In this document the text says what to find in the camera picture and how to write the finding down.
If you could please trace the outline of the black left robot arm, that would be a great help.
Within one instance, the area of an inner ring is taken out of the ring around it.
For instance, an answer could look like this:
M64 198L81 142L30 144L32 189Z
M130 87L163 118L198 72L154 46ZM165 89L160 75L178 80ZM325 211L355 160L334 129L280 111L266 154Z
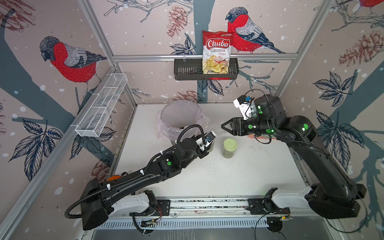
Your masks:
M214 139L210 135L183 139L153 156L143 169L102 183L98 179L89 181L81 198L66 209L64 216L81 219L85 231L102 225L117 211L115 203L144 187L180 174L196 158L208 155Z

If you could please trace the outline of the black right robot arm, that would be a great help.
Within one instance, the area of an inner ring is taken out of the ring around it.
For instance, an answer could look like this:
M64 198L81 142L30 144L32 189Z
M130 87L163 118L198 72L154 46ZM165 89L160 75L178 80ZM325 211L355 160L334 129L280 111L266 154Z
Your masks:
M361 206L357 200L365 197L366 187L347 176L308 118L287 117L280 98L271 95L255 100L242 95L234 104L242 116L223 123L223 130L233 136L275 137L295 151L319 180L302 190L271 188L262 200L264 210L258 214L304 208L330 220L358 216Z

